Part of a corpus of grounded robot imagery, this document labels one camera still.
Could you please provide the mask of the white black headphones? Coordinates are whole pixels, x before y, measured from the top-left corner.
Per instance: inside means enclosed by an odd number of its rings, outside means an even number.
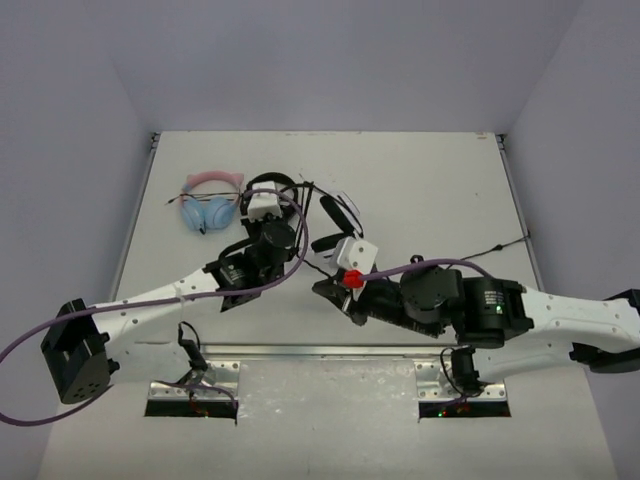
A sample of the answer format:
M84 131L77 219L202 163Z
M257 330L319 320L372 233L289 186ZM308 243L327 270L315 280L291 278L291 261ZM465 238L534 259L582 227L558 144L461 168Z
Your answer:
M344 191L329 192L312 182L294 185L297 193L319 193L319 203L327 216L336 225L338 232L320 237L311 242L311 250L318 260L329 264L338 244L347 237L363 239L365 229L360 220L360 211Z

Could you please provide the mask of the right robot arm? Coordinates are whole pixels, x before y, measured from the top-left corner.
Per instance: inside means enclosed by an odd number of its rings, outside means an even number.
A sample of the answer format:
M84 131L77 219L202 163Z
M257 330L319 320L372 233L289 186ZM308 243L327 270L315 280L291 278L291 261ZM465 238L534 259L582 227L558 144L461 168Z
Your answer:
M342 271L313 292L362 326L376 319L438 338L454 332L447 381L462 397L521 373L577 363L596 374L639 368L639 293L601 301L564 297L439 266L392 281Z

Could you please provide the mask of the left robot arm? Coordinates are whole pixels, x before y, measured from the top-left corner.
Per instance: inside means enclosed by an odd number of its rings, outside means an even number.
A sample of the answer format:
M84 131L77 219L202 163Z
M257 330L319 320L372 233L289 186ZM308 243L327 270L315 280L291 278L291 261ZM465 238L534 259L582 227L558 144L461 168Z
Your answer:
M288 277L296 234L268 220L242 251L220 257L163 287L119 302L65 304L41 343L60 401L73 405L104 392L115 374L149 366L130 360L133 345L181 321L226 312L260 297Z

